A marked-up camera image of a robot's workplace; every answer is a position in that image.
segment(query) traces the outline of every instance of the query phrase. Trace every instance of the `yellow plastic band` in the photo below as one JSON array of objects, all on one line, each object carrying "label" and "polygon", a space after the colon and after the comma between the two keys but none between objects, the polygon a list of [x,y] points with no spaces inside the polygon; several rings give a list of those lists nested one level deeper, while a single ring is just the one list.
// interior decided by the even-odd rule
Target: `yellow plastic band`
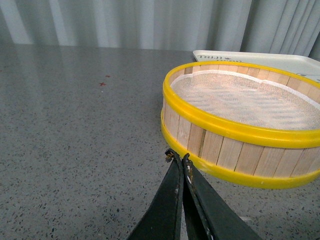
[{"label": "yellow plastic band", "polygon": [[204,159],[188,152],[183,146],[181,146],[168,132],[164,124],[163,113],[161,112],[161,130],[163,136],[170,147],[175,150],[180,156],[184,156],[186,153],[190,154],[190,159],[193,161],[195,167],[211,174],[219,179],[223,179],[235,184],[245,185],[253,188],[261,189],[289,189],[296,188],[305,184],[308,184],[320,176],[320,169],[297,177],[262,177],[252,176],[240,172],[231,171],[229,169],[212,164]]},{"label": "yellow plastic band", "polygon": [[180,116],[189,122],[212,133],[238,140],[245,143],[268,146],[274,148],[315,148],[320,146],[320,129],[315,130],[279,130],[247,125],[207,113],[180,98],[170,87],[170,77],[183,69],[202,65],[236,65],[250,68],[269,70],[275,73],[299,79],[320,88],[320,84],[300,75],[272,67],[243,62],[206,61],[192,62],[172,69],[163,82],[163,96],[165,101]]}]

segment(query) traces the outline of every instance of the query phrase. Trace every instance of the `white tray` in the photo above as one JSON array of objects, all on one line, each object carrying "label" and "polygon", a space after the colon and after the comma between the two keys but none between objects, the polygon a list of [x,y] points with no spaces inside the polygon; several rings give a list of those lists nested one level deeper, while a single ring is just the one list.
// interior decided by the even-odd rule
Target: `white tray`
[{"label": "white tray", "polygon": [[195,50],[193,55],[198,62],[224,61],[258,64],[285,70],[320,83],[320,62],[305,56],[207,50]]}]

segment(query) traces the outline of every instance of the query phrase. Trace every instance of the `white curtain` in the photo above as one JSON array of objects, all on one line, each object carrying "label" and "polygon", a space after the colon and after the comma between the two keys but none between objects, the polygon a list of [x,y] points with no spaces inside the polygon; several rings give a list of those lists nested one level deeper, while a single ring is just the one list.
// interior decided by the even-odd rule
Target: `white curtain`
[{"label": "white curtain", "polygon": [[320,0],[0,0],[0,43],[320,58]]}]

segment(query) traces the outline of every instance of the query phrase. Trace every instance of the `gray terrazzo surface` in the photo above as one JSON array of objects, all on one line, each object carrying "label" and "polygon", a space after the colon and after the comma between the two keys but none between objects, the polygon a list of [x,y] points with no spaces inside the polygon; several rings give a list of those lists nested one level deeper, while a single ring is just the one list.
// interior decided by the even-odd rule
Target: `gray terrazzo surface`
[{"label": "gray terrazzo surface", "polygon": [[[0,46],[0,239],[125,239],[169,168],[163,80],[193,61],[183,51]],[[320,239],[320,179],[269,190],[204,176],[263,239]]]}]

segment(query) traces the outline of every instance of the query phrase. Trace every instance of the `white mesh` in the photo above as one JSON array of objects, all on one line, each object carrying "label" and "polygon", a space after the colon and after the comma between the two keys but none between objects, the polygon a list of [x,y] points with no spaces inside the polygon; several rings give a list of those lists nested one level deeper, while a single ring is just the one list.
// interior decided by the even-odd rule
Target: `white mesh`
[{"label": "white mesh", "polygon": [[231,121],[279,130],[320,129],[320,104],[272,81],[206,70],[178,77],[171,88],[191,105]]}]

